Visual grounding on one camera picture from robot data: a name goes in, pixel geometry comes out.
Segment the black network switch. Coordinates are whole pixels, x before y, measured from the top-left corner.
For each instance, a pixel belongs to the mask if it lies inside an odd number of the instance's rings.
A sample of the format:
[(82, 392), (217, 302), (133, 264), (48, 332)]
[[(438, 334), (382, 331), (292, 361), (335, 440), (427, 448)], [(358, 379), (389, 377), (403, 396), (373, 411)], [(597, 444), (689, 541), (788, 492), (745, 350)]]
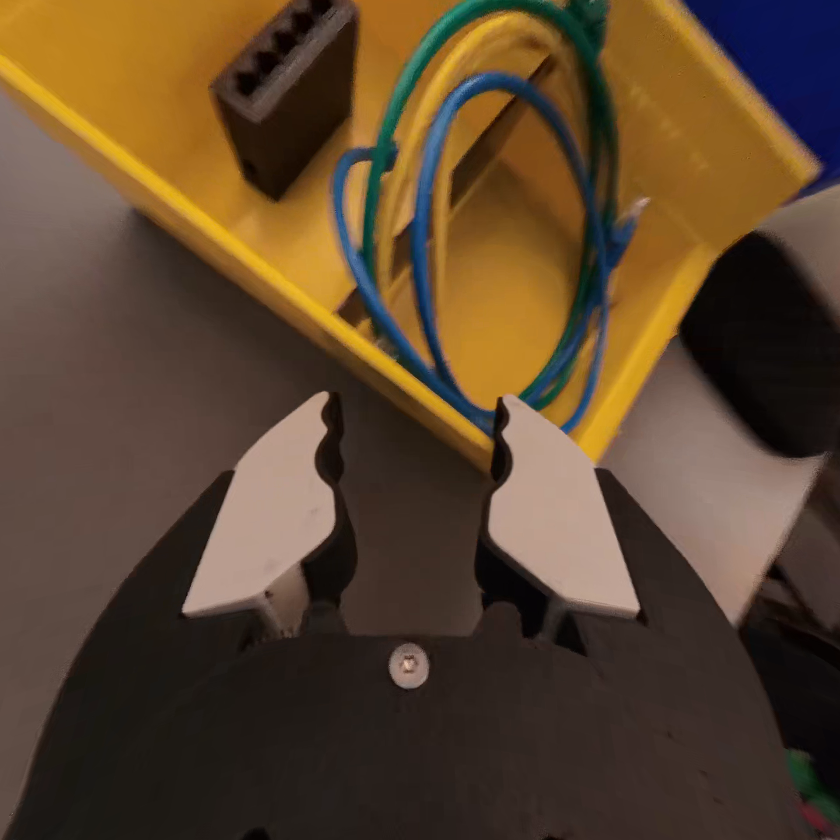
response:
[(288, 2), (210, 86), (248, 184), (279, 201), (353, 110), (351, 1)]

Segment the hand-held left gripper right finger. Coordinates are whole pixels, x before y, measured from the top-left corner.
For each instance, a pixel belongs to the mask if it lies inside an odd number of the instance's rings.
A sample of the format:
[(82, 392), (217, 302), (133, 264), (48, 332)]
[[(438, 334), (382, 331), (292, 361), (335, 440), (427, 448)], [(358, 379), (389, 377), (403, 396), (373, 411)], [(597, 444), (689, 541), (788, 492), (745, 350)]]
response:
[(596, 468), (520, 398), (497, 402), (491, 486), (476, 544), (484, 610), (513, 606), (525, 638), (556, 642), (579, 614), (642, 613)]

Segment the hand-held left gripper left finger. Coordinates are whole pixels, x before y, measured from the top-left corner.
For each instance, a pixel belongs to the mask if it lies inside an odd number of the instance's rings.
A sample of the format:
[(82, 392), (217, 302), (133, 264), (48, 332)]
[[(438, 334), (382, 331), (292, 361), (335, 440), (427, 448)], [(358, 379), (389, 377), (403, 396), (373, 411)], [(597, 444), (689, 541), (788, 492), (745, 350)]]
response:
[(343, 410), (319, 392), (237, 462), (182, 604), (185, 617), (253, 611), (276, 637), (299, 635), (310, 609), (333, 607), (358, 550), (340, 481)]

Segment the dark bin divider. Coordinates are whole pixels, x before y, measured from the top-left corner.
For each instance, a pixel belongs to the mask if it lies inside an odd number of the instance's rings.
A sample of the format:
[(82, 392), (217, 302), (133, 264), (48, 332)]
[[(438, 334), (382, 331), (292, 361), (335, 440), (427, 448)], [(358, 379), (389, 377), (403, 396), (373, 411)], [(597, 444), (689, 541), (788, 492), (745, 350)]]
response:
[[(542, 86), (557, 68), (558, 62), (554, 58), (544, 58), (539, 65), (535, 66), (528, 80)], [(523, 114), (524, 106), (520, 106), (515, 100), (509, 98), (496, 117), (476, 136), (470, 147), (453, 164), (451, 192), (448, 200), (450, 215), (457, 213), (468, 200), (470, 194), (475, 191), (485, 176), (491, 172), (493, 166), (498, 163), (504, 145), (509, 141), (522, 120)], [(401, 214), (397, 220), (405, 222), (405, 224), (396, 229), (392, 240), (394, 247), (392, 277), (396, 279), (410, 267), (409, 234), (411, 220), (406, 214), (413, 214), (413, 200), (412, 197), (412, 201), (408, 204), (406, 204), (407, 199), (402, 200)], [(397, 291), (402, 291), (404, 285), (403, 281), (399, 280), (396, 287), (387, 287), (385, 290), (386, 299), (391, 302), (396, 295), (394, 288)], [(342, 300), (335, 314), (356, 329), (360, 329), (363, 321), (368, 318), (361, 295), (357, 290), (353, 290)]]

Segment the blue plastic bin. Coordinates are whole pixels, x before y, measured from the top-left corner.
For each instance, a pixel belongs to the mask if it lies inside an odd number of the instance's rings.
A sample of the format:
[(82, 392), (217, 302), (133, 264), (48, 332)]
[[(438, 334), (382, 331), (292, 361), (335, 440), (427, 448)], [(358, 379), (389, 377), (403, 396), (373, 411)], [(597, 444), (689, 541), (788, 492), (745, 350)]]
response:
[(686, 1), (686, 6), (814, 153), (804, 196), (838, 184), (839, 2)]

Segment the yellow plastic bin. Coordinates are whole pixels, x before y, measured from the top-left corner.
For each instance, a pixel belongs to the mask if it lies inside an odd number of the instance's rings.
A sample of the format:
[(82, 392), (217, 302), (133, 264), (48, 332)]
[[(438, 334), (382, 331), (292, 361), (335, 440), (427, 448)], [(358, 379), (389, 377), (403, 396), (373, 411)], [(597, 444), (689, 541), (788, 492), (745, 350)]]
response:
[[(352, 119), (289, 193), (245, 183), (209, 86), (284, 2), (2, 2), (2, 88), (128, 202), (473, 463), (491, 443), (335, 311), (354, 285), (330, 182), (370, 144), (400, 70), (455, 2), (358, 2)], [(610, 284), (594, 400), (574, 432), (598, 460), (720, 253), (818, 163), (681, 2), (612, 2), (603, 65), (617, 111), (619, 205), (647, 197)], [(469, 396), (493, 407), (539, 372), (574, 291), (581, 201), (537, 114), (448, 232), (440, 321)]]

